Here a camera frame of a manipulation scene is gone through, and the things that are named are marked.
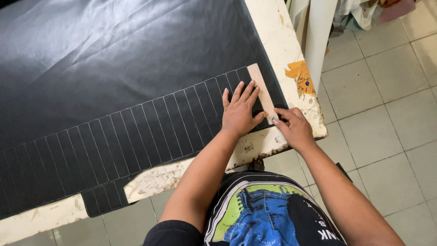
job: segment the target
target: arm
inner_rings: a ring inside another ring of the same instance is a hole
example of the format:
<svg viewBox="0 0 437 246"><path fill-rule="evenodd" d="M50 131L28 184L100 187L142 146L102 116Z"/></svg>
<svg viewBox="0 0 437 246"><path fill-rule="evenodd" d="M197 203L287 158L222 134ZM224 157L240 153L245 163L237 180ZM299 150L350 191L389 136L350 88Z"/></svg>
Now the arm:
<svg viewBox="0 0 437 246"><path fill-rule="evenodd" d="M240 82L231 102L228 101L229 91L225 89L222 130L188 166L167 202L160 222L182 220L203 232L207 210L238 140L266 116L261 112L252 118L252 106L260 89L257 86L252 92L255 82L251 81L240 96L243 86Z"/></svg>
<svg viewBox="0 0 437 246"><path fill-rule="evenodd" d="M288 122L273 120L305 160L323 202L349 245L404 245L369 200L316 144L301 110L275 109Z"/></svg>

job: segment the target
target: floor tile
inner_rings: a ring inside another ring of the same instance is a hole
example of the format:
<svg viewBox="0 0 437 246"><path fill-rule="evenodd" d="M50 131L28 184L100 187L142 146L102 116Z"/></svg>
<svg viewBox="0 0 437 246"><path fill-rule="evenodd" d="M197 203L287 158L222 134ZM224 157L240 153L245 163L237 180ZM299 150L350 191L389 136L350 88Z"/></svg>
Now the floor tile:
<svg viewBox="0 0 437 246"><path fill-rule="evenodd" d="M437 34L411 42L430 86L437 85Z"/></svg>
<svg viewBox="0 0 437 246"><path fill-rule="evenodd" d="M408 43L399 19L372 26L369 31L354 31L364 57Z"/></svg>
<svg viewBox="0 0 437 246"><path fill-rule="evenodd" d="M426 200L437 197L437 141L406 152Z"/></svg>
<svg viewBox="0 0 437 246"><path fill-rule="evenodd" d="M357 167L403 152L384 105L339 120Z"/></svg>
<svg viewBox="0 0 437 246"><path fill-rule="evenodd" d="M308 186L295 150L289 150L267 157L263 161L265 171L287 176L302 187Z"/></svg>
<svg viewBox="0 0 437 246"><path fill-rule="evenodd" d="M157 224L149 198L103 215L111 246L138 246Z"/></svg>
<svg viewBox="0 0 437 246"><path fill-rule="evenodd" d="M316 143L323 149L323 151L332 159L334 163L339 162L343 169L348 172L356 169L354 160L350 155L349 148L341 132L338 122L333 122L326 125L328 128L329 136L321 139ZM303 171L309 185L314 184L314 179L308 169L308 166L301 155L298 154L299 160L302 164Z"/></svg>
<svg viewBox="0 0 437 246"><path fill-rule="evenodd" d="M6 246L56 246L55 237L53 231L45 231L30 236L28 238L16 241Z"/></svg>
<svg viewBox="0 0 437 246"><path fill-rule="evenodd" d="M431 91L433 92L434 97L435 97L436 100L437 100L437 86L432 87L432 88L431 88Z"/></svg>
<svg viewBox="0 0 437 246"><path fill-rule="evenodd" d="M328 94L326 93L323 81L320 80L319 93L317 94L317 99L319 100L320 108L322 109L323 117L325 118L325 123L329 124L337 121L335 117L334 110L332 108L331 102L329 101Z"/></svg>
<svg viewBox="0 0 437 246"><path fill-rule="evenodd" d="M429 87L410 44L366 58L384 102Z"/></svg>
<svg viewBox="0 0 437 246"><path fill-rule="evenodd" d="M329 53L323 61L322 72L363 58L360 47L351 30L344 30L340 37L329 39Z"/></svg>
<svg viewBox="0 0 437 246"><path fill-rule="evenodd" d="M400 17L408 40L413 41L437 32L437 1L422 0L416 9Z"/></svg>
<svg viewBox="0 0 437 246"><path fill-rule="evenodd" d="M324 72L322 80L338 119L383 104L365 60Z"/></svg>
<svg viewBox="0 0 437 246"><path fill-rule="evenodd" d="M404 150L437 140L437 102L430 89L385 106Z"/></svg>
<svg viewBox="0 0 437 246"><path fill-rule="evenodd" d="M361 193L369 199L369 196L367 195L366 188L364 187L363 181L361 180L360 174L358 173L358 170L353 170L350 172L347 172L347 175L354 183L355 187L361 191Z"/></svg>
<svg viewBox="0 0 437 246"><path fill-rule="evenodd" d="M385 217L407 246L437 245L437 226L426 203Z"/></svg>
<svg viewBox="0 0 437 246"><path fill-rule="evenodd" d="M86 218L53 229L58 246L109 246L102 216Z"/></svg>
<svg viewBox="0 0 437 246"><path fill-rule="evenodd" d="M386 216L425 201L405 153L358 169L370 201Z"/></svg>
<svg viewBox="0 0 437 246"><path fill-rule="evenodd" d="M434 217L434 221L437 223L437 198L427 201L428 207L431 210L431 214Z"/></svg>
<svg viewBox="0 0 437 246"><path fill-rule="evenodd" d="M165 205L167 204L174 190L175 189L166 190L164 192L161 192L159 194L150 197L158 221L161 219L161 216L163 215L164 212Z"/></svg>

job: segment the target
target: leather sheet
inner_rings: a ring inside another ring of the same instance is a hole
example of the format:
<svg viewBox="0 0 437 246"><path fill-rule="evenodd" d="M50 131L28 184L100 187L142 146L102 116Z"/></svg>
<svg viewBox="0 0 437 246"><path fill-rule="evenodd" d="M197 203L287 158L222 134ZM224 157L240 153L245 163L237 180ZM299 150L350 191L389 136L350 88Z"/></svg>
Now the leather sheet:
<svg viewBox="0 0 437 246"><path fill-rule="evenodd" d="M220 131L222 92L247 85L253 63L284 108L252 25L242 0L1 9L0 218L77 193L90 217L127 206L140 171L194 157Z"/></svg>

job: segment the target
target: orange tape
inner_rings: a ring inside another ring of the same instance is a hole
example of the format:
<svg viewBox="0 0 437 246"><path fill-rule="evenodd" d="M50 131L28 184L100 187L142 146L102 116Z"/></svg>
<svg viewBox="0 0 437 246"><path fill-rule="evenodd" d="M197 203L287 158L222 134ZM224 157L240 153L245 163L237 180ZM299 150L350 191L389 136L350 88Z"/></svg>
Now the orange tape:
<svg viewBox="0 0 437 246"><path fill-rule="evenodd" d="M296 79L299 93L315 95L316 90L312 84L308 67L305 61L298 61L288 64L290 70L285 70L285 76Z"/></svg>

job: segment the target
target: pink fabric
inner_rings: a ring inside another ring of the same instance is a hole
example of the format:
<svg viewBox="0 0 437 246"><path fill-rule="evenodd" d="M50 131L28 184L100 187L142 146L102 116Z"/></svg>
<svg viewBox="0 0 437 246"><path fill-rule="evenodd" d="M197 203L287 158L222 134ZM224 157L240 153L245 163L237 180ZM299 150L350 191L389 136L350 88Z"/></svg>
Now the pink fabric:
<svg viewBox="0 0 437 246"><path fill-rule="evenodd" d="M401 0L399 3L382 10L378 24L386 23L408 14L416 9L414 0Z"/></svg>

